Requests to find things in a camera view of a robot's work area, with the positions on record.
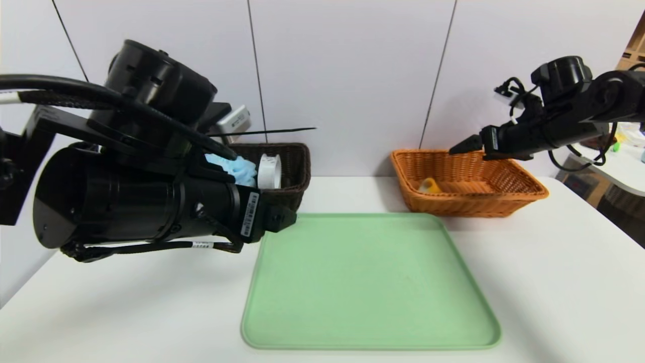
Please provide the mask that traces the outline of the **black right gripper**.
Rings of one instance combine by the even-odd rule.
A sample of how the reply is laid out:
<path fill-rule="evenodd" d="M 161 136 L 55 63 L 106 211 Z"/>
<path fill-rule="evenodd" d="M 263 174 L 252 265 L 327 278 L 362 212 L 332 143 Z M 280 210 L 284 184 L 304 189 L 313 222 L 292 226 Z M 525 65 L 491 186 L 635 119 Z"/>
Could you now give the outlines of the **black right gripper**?
<path fill-rule="evenodd" d="M 506 122 L 502 126 L 486 126 L 480 135 L 472 134 L 449 149 L 450 155 L 481 151 L 484 159 L 516 159 L 527 161 L 534 154 L 547 151 L 544 126 L 537 123 Z"/>

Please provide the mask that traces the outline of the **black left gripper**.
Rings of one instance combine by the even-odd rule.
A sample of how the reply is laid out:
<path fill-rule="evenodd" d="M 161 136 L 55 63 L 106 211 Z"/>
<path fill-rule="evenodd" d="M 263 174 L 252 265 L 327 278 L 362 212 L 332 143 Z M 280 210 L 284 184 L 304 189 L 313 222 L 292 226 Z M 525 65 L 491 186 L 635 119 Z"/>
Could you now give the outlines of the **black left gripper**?
<path fill-rule="evenodd" d="M 280 232 L 297 220 L 297 191 L 262 191 L 263 227 Z M 258 189 L 206 179 L 187 180 L 189 208 L 188 235 L 220 236 L 231 244 L 259 241 L 264 232 L 258 226 L 261 193 Z"/>

